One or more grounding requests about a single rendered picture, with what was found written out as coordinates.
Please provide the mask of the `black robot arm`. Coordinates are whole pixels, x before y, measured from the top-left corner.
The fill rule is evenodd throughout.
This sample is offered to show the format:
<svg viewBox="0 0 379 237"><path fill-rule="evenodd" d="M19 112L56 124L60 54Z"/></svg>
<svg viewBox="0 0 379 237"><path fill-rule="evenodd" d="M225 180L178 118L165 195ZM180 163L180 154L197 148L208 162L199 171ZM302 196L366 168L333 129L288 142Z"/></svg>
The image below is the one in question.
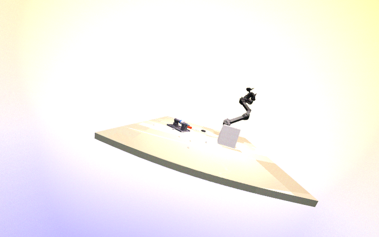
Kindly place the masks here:
<svg viewBox="0 0 379 237"><path fill-rule="evenodd" d="M248 95L249 95L250 97L254 97L254 96L255 96L253 92L250 92ZM246 112L245 112L242 116L239 116L239 117L236 117L236 118L233 118L233 119L225 119L225 120L223 121L223 125L228 125L228 126L230 126L231 124L236 123L236 122L238 122L238 121L241 121L241 120L248 120L249 117L250 117L251 109L250 109L249 106L246 104L246 102L247 102L248 104L250 104L250 105L253 103L253 101L252 101L251 99L249 99L247 95L244 96L244 97L241 97L241 98L239 99L239 103L240 103L240 105L242 105L242 106L245 108Z"/></svg>

